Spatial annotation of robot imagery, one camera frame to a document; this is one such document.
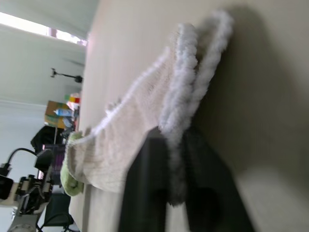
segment room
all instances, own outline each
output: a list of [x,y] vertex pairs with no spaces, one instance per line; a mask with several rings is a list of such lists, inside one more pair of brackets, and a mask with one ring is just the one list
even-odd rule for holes
[[[57,182],[31,198],[40,219],[20,223],[308,231],[308,9],[306,0],[0,1],[0,177]],[[35,155],[7,162],[20,147]],[[43,171],[38,154],[52,157]],[[8,194],[0,232],[29,214]]]

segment green cloth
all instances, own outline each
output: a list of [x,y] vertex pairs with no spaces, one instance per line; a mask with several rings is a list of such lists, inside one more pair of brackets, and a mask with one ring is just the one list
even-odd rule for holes
[[[70,143],[73,140],[80,139],[82,138],[82,133],[81,132],[73,132],[68,140],[68,143]],[[69,196],[76,196],[80,192],[83,192],[84,190],[84,184],[80,181],[77,181],[74,179],[73,176],[69,173],[68,170],[68,161],[67,161],[67,154],[64,157],[63,164],[61,167],[61,172],[60,172],[60,180],[61,184],[64,188],[64,191],[69,195]]]

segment white towel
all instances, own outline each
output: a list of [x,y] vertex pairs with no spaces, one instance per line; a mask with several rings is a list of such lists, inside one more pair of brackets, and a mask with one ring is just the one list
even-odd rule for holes
[[197,29],[179,24],[162,56],[121,103],[88,136],[67,145],[71,175],[99,189],[121,192],[147,131],[159,126],[170,148],[172,203],[181,202],[185,181],[179,145],[227,46],[232,22],[226,12],[217,11]]

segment window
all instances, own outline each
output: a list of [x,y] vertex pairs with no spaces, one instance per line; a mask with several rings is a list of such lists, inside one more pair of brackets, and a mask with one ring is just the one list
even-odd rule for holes
[[81,40],[78,37],[71,35],[67,32],[63,32],[57,29],[52,29],[47,26],[34,23],[34,22],[30,22],[28,20],[17,18],[15,16],[4,14],[1,12],[0,12],[0,23],[13,27],[13,28],[20,29],[20,30],[29,31],[32,33],[40,34],[40,35],[52,36],[60,40],[65,40],[65,41],[72,42],[75,44],[80,44],[83,46],[87,45],[86,40]]

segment cardboard box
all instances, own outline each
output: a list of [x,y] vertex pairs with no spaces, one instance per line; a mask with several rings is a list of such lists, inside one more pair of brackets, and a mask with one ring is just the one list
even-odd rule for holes
[[45,125],[64,129],[63,117],[55,114],[56,109],[69,109],[69,107],[64,103],[49,101],[45,111]]

